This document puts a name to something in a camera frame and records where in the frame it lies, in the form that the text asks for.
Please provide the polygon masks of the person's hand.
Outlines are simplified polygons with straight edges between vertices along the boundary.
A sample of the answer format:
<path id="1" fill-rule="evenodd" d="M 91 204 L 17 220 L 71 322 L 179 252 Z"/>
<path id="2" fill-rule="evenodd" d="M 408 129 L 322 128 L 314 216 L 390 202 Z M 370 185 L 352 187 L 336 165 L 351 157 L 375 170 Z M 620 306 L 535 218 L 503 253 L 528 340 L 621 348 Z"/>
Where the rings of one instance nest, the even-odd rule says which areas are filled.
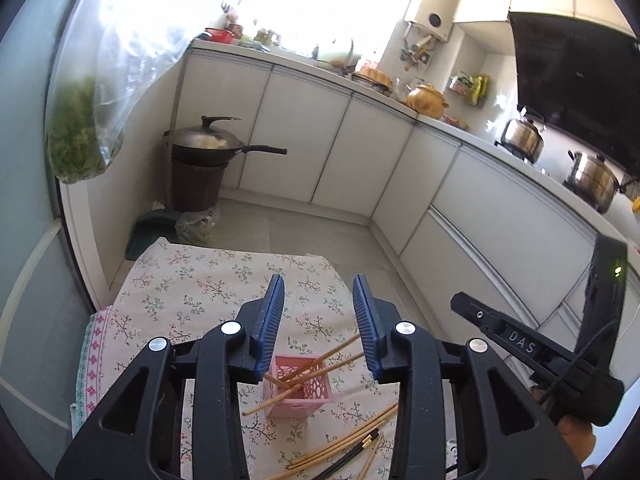
<path id="1" fill-rule="evenodd" d="M 582 464 L 591 455 L 597 443 L 590 422 L 565 415 L 555 425 L 576 460 Z"/>

